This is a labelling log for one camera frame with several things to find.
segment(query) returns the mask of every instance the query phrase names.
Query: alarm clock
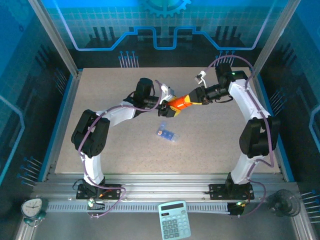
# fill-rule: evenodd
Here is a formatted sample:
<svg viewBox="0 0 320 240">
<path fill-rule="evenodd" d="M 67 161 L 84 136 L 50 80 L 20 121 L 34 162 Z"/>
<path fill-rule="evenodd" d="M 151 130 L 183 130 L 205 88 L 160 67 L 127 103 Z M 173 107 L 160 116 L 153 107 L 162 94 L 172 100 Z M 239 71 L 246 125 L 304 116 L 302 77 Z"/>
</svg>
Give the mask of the alarm clock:
<svg viewBox="0 0 320 240">
<path fill-rule="evenodd" d="M 48 201 L 43 198 L 33 198 L 21 205 L 21 212 L 25 216 L 26 224 L 43 220 L 46 216 Z"/>
</svg>

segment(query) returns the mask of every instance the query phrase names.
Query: gear logo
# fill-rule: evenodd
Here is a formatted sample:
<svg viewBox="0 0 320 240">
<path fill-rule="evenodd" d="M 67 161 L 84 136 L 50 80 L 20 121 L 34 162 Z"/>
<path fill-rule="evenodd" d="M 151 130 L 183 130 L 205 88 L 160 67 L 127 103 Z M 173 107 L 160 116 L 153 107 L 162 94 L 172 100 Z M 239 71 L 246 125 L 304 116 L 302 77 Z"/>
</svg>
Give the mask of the gear logo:
<svg viewBox="0 0 320 240">
<path fill-rule="evenodd" d="M 150 14 L 157 17 L 167 16 L 173 17 L 174 14 L 180 14 L 181 10 L 185 10 L 187 4 L 191 4 L 190 0 L 142 0 L 141 4 L 145 10 L 149 10 Z"/>
</svg>

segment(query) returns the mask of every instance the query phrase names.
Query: clock face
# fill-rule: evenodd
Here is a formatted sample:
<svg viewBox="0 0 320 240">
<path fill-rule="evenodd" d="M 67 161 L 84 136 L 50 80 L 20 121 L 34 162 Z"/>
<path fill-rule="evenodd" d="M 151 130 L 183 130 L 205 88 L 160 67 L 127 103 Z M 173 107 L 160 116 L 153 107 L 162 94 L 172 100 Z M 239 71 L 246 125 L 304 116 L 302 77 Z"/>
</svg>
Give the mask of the clock face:
<svg viewBox="0 0 320 240">
<path fill-rule="evenodd" d="M 42 207 L 41 198 L 34 198 L 24 202 L 22 204 L 21 211 L 27 217 L 32 218 L 40 212 L 41 207 Z"/>
</svg>

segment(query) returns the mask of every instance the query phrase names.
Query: calculator display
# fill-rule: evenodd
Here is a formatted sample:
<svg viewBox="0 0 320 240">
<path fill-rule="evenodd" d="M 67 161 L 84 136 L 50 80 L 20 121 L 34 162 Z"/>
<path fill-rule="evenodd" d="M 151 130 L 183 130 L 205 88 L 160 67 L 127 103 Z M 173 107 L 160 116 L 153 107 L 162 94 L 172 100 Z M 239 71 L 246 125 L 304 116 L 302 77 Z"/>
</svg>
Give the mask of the calculator display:
<svg viewBox="0 0 320 240">
<path fill-rule="evenodd" d="M 169 210 L 169 209 L 183 208 L 183 207 L 184 207 L 183 203 L 178 203 L 178 204 L 173 204 L 173 205 L 168 205 L 168 206 L 162 206 L 161 211 Z"/>
</svg>

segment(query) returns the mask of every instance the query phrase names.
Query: robotic arm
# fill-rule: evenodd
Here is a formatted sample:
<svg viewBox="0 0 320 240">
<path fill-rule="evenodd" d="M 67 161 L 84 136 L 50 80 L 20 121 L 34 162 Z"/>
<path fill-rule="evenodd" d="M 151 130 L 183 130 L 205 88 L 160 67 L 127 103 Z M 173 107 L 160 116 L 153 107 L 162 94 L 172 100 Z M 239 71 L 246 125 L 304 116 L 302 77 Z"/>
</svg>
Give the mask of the robotic arm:
<svg viewBox="0 0 320 240">
<path fill-rule="evenodd" d="M 276 148 L 280 122 L 275 117 L 270 116 L 263 108 L 250 85 L 246 86 L 248 77 L 243 71 L 232 71 L 228 63 L 219 64 L 215 68 L 215 71 L 218 84 L 207 87 L 204 80 L 206 73 L 202 71 L 195 79 L 199 84 L 203 85 L 179 98 L 176 98 L 174 91 L 164 84 L 161 86 L 160 97 L 150 95 L 153 88 L 152 81 L 148 78 L 141 78 L 135 92 L 133 92 L 133 97 L 129 95 L 121 103 L 121 105 L 132 107 L 121 107 L 107 112 L 106 110 L 98 112 L 91 110 L 84 111 L 72 134 L 71 141 L 76 149 L 79 148 L 84 135 L 93 121 L 99 115 L 106 112 L 97 122 L 95 130 L 89 134 L 81 149 L 85 155 L 84 162 L 87 171 L 87 175 L 84 175 L 84 181 L 89 185 L 93 185 L 88 179 L 90 177 L 96 185 L 104 184 L 100 153 L 105 147 L 108 129 L 125 120 L 135 118 L 142 113 L 142 111 L 135 108 L 150 109 L 156 103 L 159 103 L 156 107 L 158 109 L 158 116 L 170 118 L 176 117 L 184 108 L 192 105 L 208 105 L 213 103 L 213 101 L 225 103 L 235 99 L 247 124 L 239 139 L 240 158 L 236 167 L 229 173 L 225 186 L 230 199 L 234 198 L 237 192 L 243 192 L 243 186 L 250 185 L 248 179 L 253 173 L 256 163 L 258 163 L 257 160 L 263 160 L 269 154 L 266 125 L 261 113 L 266 117 L 270 127 L 272 150 Z M 229 96 L 229 100 L 218 101 L 224 96 Z"/>
</svg>

